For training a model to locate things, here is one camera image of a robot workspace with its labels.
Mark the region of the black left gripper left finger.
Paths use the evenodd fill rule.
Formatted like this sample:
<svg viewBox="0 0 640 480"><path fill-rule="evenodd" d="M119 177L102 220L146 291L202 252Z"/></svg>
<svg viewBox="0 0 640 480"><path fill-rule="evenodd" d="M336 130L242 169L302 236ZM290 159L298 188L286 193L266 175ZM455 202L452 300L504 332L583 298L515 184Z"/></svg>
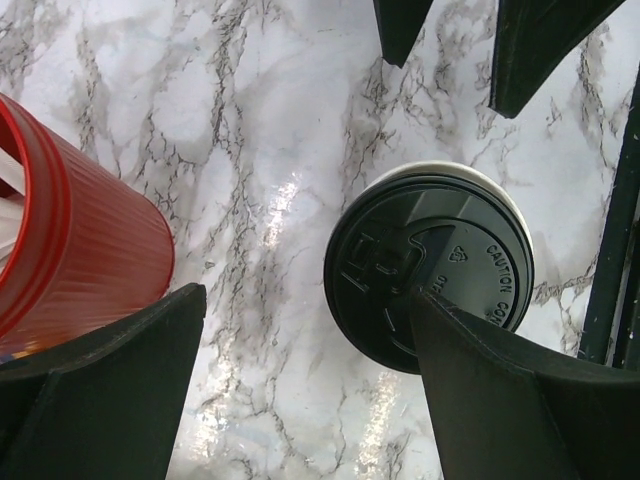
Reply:
<svg viewBox="0 0 640 480"><path fill-rule="evenodd" d="M1 366L4 479L163 479L206 313L191 283Z"/></svg>

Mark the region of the black plastic cup lid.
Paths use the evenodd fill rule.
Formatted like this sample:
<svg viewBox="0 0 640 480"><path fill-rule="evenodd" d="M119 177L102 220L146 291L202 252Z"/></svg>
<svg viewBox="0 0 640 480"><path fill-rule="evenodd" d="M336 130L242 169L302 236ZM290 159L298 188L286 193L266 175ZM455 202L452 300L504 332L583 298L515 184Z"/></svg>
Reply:
<svg viewBox="0 0 640 480"><path fill-rule="evenodd" d="M453 174L401 174L346 209L326 250L324 289L341 332L365 356L416 374L411 292L517 330L531 300L534 255L513 207Z"/></svg>

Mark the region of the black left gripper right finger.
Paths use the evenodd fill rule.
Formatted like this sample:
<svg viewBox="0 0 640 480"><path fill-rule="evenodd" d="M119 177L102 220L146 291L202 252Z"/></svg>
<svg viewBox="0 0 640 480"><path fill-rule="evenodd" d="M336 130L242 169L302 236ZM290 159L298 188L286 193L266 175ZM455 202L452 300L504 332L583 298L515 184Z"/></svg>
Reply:
<svg viewBox="0 0 640 480"><path fill-rule="evenodd" d="M410 321L446 479L636 479L639 375L416 289Z"/></svg>

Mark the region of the white paper coffee cup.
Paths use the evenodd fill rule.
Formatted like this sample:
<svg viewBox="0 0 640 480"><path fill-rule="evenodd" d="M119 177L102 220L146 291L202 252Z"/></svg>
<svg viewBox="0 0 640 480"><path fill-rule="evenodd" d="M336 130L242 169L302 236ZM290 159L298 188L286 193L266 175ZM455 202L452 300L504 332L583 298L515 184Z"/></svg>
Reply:
<svg viewBox="0 0 640 480"><path fill-rule="evenodd" d="M524 319L534 280L533 241L514 200L494 180L444 160L401 165L365 190L387 206L410 279L509 331Z"/></svg>

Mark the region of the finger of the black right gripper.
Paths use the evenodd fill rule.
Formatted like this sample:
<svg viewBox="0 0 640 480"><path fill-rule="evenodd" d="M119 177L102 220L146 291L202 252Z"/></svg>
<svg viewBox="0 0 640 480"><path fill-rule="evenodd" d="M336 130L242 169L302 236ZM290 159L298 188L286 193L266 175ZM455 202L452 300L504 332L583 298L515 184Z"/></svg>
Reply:
<svg viewBox="0 0 640 480"><path fill-rule="evenodd" d="M433 0L374 0L383 59L402 68L417 40Z"/></svg>
<svg viewBox="0 0 640 480"><path fill-rule="evenodd" d="M489 107L519 115L566 55L618 0L502 0L498 3Z"/></svg>

